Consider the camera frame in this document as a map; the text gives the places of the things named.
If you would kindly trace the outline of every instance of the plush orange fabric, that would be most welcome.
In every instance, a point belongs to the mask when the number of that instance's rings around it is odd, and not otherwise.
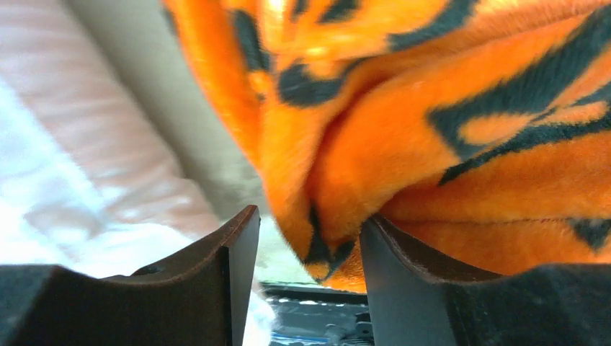
[[[611,0],[171,0],[202,90],[324,285],[380,212],[514,274],[611,262]]]

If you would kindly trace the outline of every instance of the white fabric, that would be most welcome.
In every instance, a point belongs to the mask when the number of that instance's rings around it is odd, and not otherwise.
[[[0,0],[0,37],[0,263],[129,275],[217,229],[56,0]]]

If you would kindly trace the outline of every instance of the orange blanket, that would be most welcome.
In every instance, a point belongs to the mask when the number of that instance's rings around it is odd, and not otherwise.
[[[309,273],[380,212],[513,274],[611,262],[611,0],[168,0]]]

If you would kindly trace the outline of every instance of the orange fabric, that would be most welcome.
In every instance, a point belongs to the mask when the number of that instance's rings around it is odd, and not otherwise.
[[[503,274],[611,262],[611,0],[171,0],[312,276],[365,291],[380,212]]]

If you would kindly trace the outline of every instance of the orange towel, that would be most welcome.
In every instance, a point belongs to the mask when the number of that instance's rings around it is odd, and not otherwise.
[[[514,274],[611,262],[611,0],[167,0],[189,64],[324,285],[381,213]]]

